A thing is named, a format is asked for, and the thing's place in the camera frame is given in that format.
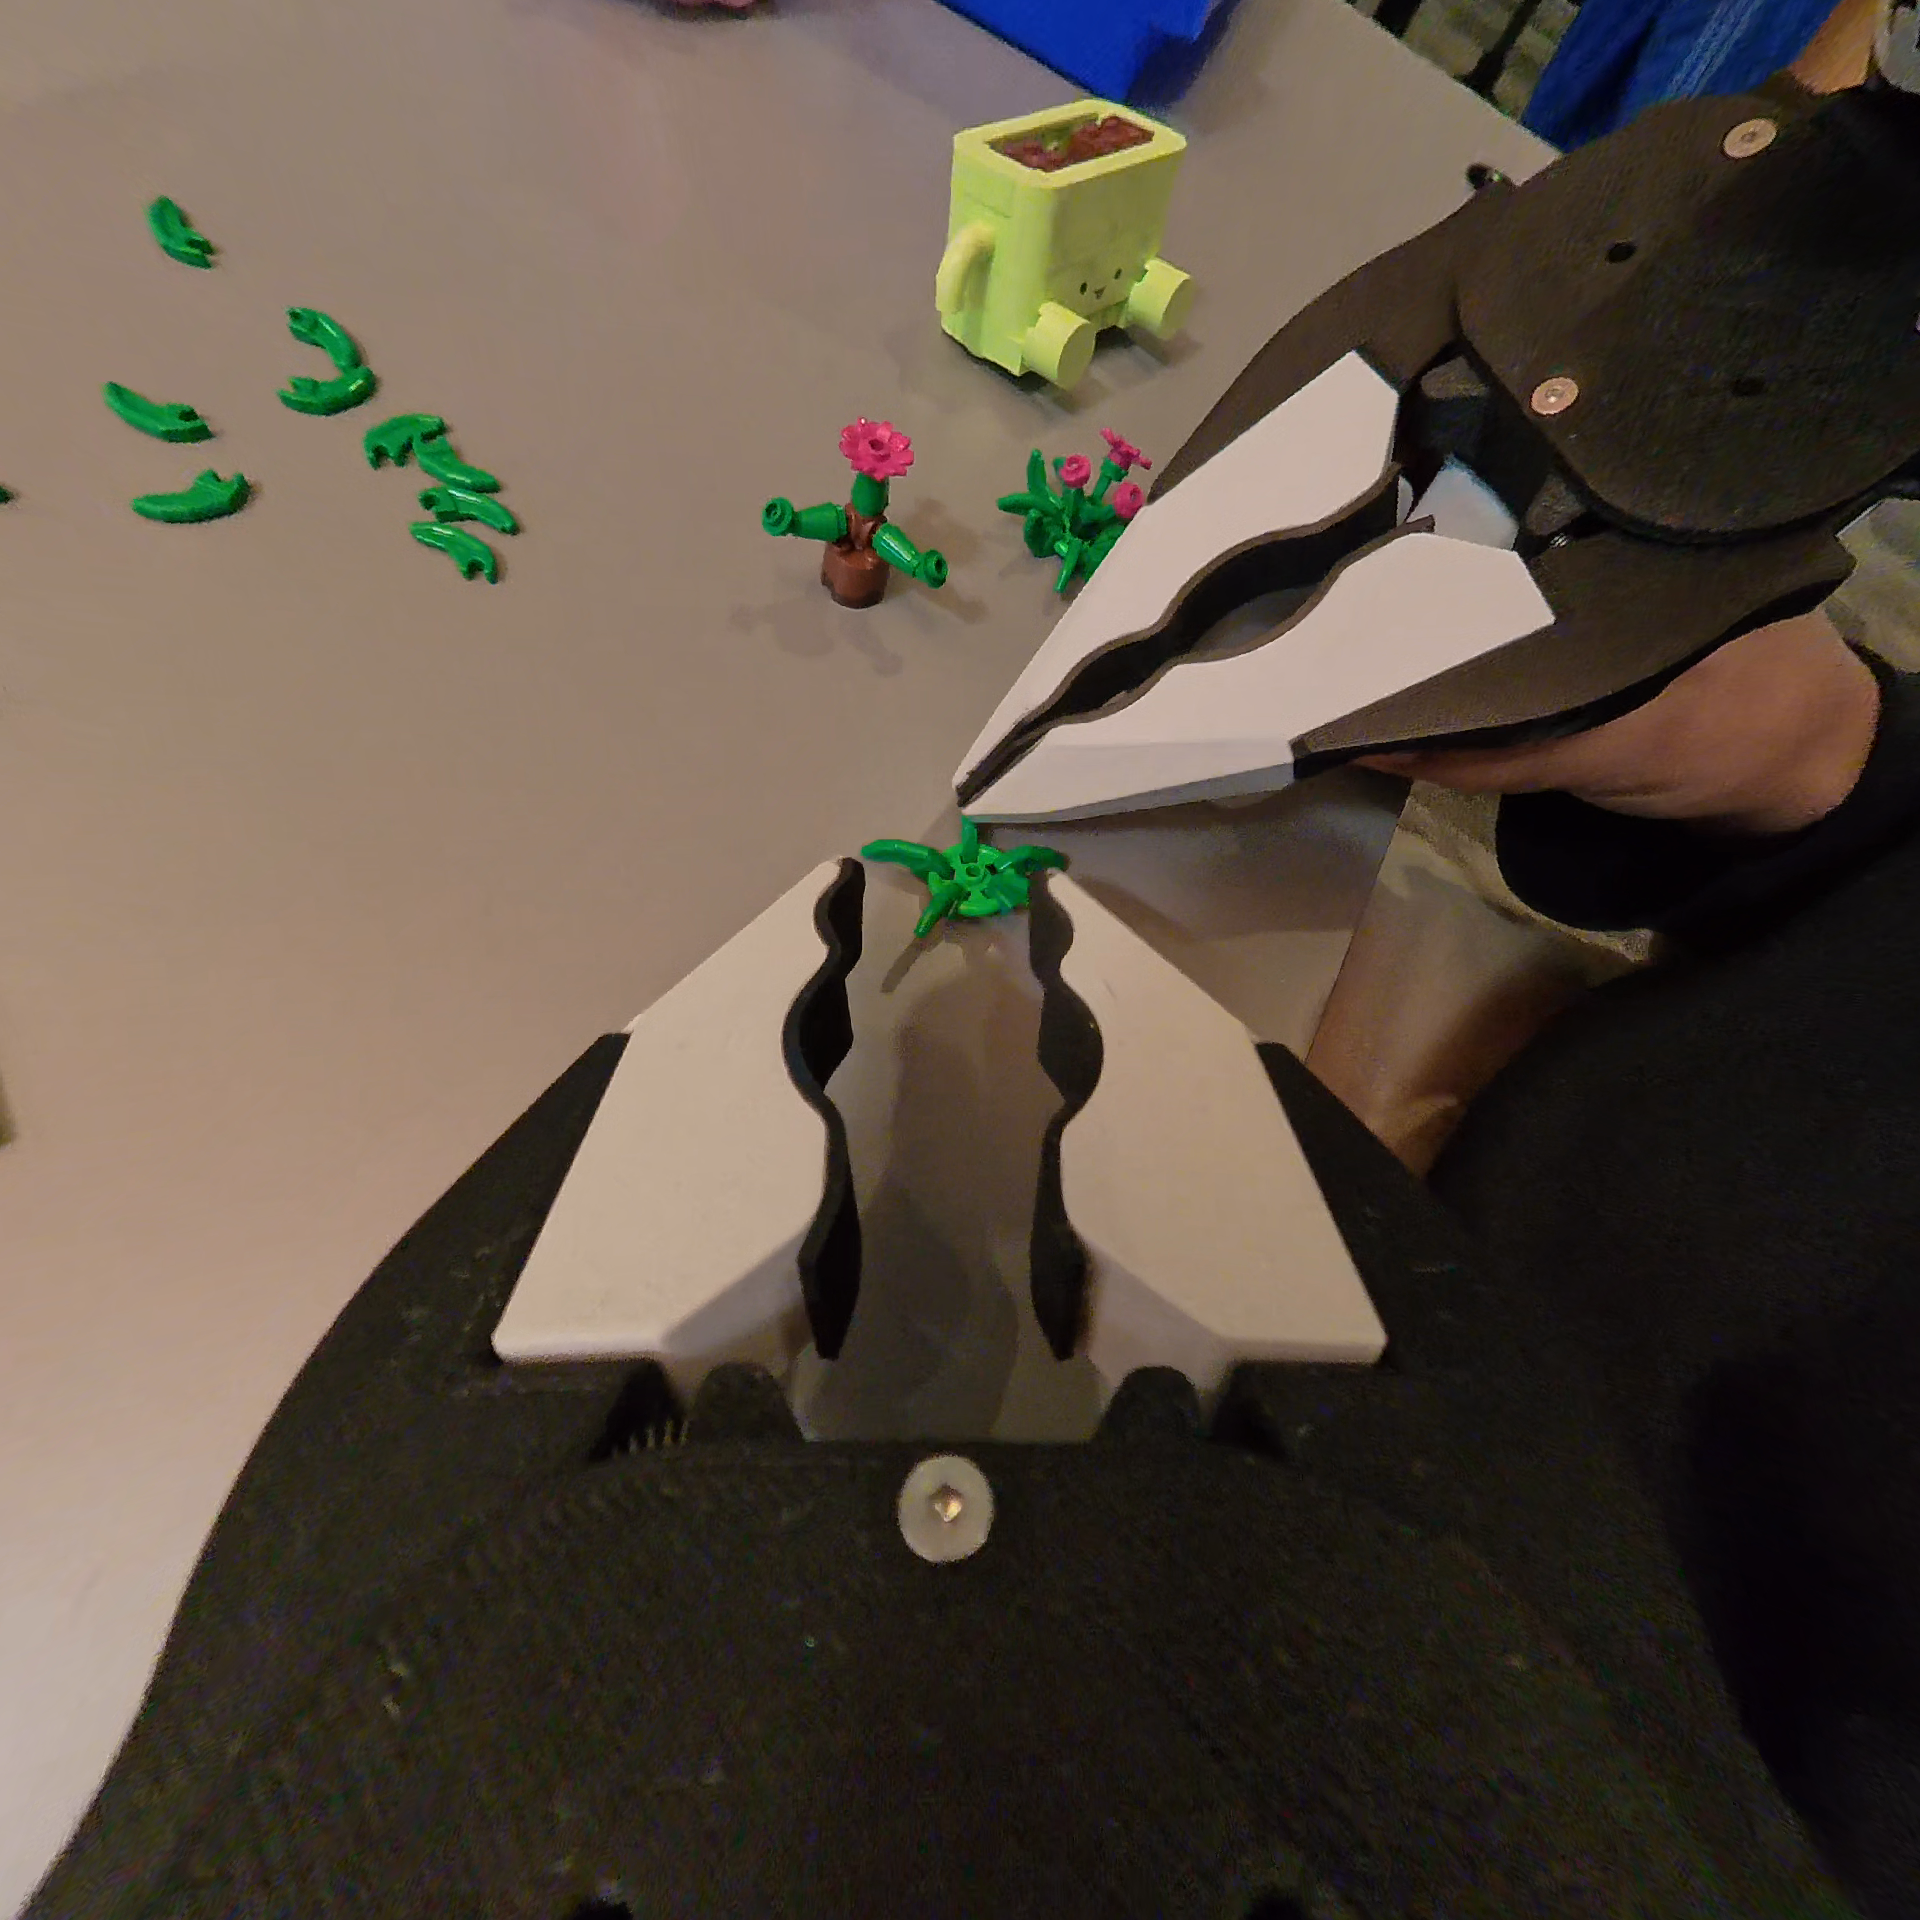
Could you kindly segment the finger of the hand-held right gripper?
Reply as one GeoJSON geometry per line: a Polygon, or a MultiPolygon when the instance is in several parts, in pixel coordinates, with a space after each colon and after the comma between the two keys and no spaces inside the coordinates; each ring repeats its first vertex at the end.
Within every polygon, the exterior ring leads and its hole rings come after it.
{"type": "Polygon", "coordinates": [[[1309,731],[1552,621],[1521,518],[1447,463],[1394,523],[1381,484],[1346,518],[1186,552],[1113,549],[968,756],[968,813],[1053,826],[1296,778],[1309,731]]]}
{"type": "Polygon", "coordinates": [[[971,806],[1066,718],[1089,718],[1272,591],[1314,587],[1389,533],[1402,390],[1359,351],[1141,507],[1084,582],[953,778],[971,806]]]}

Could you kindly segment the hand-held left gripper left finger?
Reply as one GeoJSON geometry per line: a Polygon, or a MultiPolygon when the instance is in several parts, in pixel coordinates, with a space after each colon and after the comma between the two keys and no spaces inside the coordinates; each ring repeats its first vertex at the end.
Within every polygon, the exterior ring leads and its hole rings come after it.
{"type": "Polygon", "coordinates": [[[605,1093],[492,1334],[507,1365],[839,1359],[858,1190],[831,1082],[853,1046],[866,875],[812,868],[623,1031],[605,1093]]]}

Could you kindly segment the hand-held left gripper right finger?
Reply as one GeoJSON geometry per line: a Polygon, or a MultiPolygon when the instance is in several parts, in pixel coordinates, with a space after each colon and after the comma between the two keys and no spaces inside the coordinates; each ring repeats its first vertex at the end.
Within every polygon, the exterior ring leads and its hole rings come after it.
{"type": "Polygon", "coordinates": [[[1247,1363],[1373,1365],[1385,1326],[1252,1031],[1066,872],[1029,967],[1056,1109],[1029,1288],[1056,1359],[1115,1398],[1161,1368],[1211,1407],[1247,1363]]]}

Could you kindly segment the green star-shaped toy stem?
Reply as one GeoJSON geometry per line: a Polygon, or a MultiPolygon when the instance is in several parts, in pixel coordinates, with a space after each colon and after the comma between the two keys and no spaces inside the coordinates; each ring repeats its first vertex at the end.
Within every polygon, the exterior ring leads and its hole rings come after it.
{"type": "Polygon", "coordinates": [[[858,858],[900,868],[921,885],[927,900],[915,922],[916,941],[931,940],[948,923],[997,922],[1023,911],[1037,875],[1068,868],[1068,853],[1059,847],[1000,847],[965,811],[947,847],[881,836],[865,843],[858,858]]]}

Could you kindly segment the person's right forearm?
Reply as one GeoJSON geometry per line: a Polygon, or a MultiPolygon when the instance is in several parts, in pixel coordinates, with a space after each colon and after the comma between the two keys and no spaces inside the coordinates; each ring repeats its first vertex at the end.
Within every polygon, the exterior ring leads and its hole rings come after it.
{"type": "Polygon", "coordinates": [[[1564,794],[1499,799],[1495,861],[1533,915],[1588,932],[1648,931],[1689,951],[1757,940],[1851,880],[1892,875],[1916,916],[1919,676],[1860,650],[1879,726],[1860,778],[1797,831],[1713,831],[1601,808],[1564,794]]]}

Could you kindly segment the person's right hand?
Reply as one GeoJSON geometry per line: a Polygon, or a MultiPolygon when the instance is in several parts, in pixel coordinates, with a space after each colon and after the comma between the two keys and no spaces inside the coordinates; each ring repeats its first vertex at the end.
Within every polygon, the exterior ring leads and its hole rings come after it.
{"type": "Polygon", "coordinates": [[[1388,751],[1361,766],[1460,796],[1562,794],[1713,831],[1802,831],[1874,750],[1882,679],[1825,613],[1721,645],[1615,723],[1505,750],[1388,751]]]}

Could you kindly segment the person's tan pants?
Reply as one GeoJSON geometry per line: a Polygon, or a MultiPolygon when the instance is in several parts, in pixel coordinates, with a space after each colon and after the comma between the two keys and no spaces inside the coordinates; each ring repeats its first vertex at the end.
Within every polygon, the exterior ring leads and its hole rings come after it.
{"type": "Polygon", "coordinates": [[[1567,1006],[1643,968],[1651,932],[1564,928],[1495,859],[1493,799],[1415,784],[1306,1062],[1424,1172],[1471,1102],[1567,1006]]]}

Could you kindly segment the green toy bush pink flowers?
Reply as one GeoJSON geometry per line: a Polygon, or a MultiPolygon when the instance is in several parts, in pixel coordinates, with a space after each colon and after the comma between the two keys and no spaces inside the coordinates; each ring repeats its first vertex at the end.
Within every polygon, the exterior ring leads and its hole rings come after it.
{"type": "Polygon", "coordinates": [[[1050,462],[1042,447],[1032,447],[1023,487],[995,500],[997,512],[1020,518],[1025,551],[1053,565],[1052,589],[1060,596],[1092,580],[1146,507],[1137,475],[1149,474],[1152,459],[1108,427],[1099,436],[1104,455],[1098,463],[1080,453],[1050,462]]]}

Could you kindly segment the blue fabric item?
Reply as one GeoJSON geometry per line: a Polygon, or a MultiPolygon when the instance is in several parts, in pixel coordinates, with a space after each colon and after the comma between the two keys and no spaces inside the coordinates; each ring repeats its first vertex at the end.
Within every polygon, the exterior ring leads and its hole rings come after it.
{"type": "Polygon", "coordinates": [[[1521,124],[1560,151],[1651,106],[1748,92],[1807,52],[1834,3],[1584,3],[1521,124]]]}

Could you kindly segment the lime green toy planter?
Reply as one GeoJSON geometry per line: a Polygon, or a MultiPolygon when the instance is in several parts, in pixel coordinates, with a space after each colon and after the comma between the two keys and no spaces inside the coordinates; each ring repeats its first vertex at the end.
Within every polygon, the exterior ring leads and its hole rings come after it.
{"type": "Polygon", "coordinates": [[[1099,99],[957,130],[936,279],[945,333],[1060,392],[1108,331],[1177,335],[1193,279],[1161,246],[1184,155],[1180,130],[1099,99]]]}

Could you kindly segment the blue plastic bin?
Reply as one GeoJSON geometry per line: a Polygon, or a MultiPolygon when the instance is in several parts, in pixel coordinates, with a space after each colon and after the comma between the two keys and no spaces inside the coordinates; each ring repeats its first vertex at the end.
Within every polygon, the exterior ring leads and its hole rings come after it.
{"type": "Polygon", "coordinates": [[[1098,99],[1177,103],[1237,3],[947,3],[947,8],[1098,99]]]}

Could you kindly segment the person's black jacket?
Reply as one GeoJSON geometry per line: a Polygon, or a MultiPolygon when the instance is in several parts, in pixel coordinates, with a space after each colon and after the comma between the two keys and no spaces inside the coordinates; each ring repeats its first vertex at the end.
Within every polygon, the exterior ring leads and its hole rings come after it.
{"type": "Polygon", "coordinates": [[[1865,1916],[1916,1916],[1916,916],[1872,872],[1665,943],[1436,1181],[1611,1388],[1771,1778],[1865,1916]]]}

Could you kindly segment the group of green toy leaves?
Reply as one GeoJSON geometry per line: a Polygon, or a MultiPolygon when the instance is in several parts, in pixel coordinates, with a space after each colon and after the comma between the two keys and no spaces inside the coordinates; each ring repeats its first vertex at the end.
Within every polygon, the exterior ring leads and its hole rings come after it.
{"type": "Polygon", "coordinates": [[[439,412],[400,404],[391,304],[385,279],[287,252],[277,223],[241,231],[231,204],[149,181],[40,240],[7,236],[4,503],[28,475],[29,503],[48,506],[60,453],[147,526],[287,507],[288,474],[268,455],[299,421],[301,446],[327,434],[336,462],[355,431],[369,469],[411,470],[410,536],[495,582],[496,542],[519,522],[439,412]]]}

